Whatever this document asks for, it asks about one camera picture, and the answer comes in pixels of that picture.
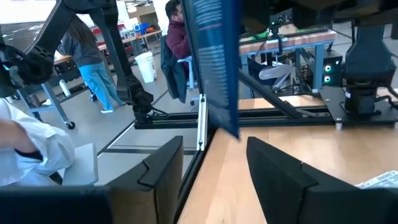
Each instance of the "light wooden floor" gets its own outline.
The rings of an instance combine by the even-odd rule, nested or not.
[[[322,104],[309,96],[284,99],[295,106]],[[263,99],[243,100],[240,106],[270,107]],[[243,128],[240,142],[224,131],[217,131],[179,223],[266,223],[246,160],[249,136],[351,184],[398,169],[398,132],[391,128]]]

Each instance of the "black robotic arm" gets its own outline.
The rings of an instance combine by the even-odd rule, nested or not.
[[[76,14],[89,14],[101,29],[118,76],[118,95],[132,105],[138,123],[147,122],[154,97],[144,90],[131,71],[118,30],[116,0],[57,1],[37,38],[25,52],[5,45],[0,36],[0,97],[9,96],[24,85],[37,85],[50,79],[54,53]]]

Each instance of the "white lab coat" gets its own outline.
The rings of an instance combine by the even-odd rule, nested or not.
[[[0,187],[5,185],[55,185],[49,175],[70,167],[75,148],[69,135],[59,128],[27,116],[0,99],[0,119],[18,122],[43,155],[43,161],[18,155],[13,148],[0,149]]]

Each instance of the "paper sheet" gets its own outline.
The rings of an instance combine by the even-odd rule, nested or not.
[[[387,171],[377,177],[356,185],[361,189],[398,188],[398,171]]]

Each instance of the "shoe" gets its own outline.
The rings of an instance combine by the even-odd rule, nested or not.
[[[101,110],[101,113],[112,113],[113,110]]]

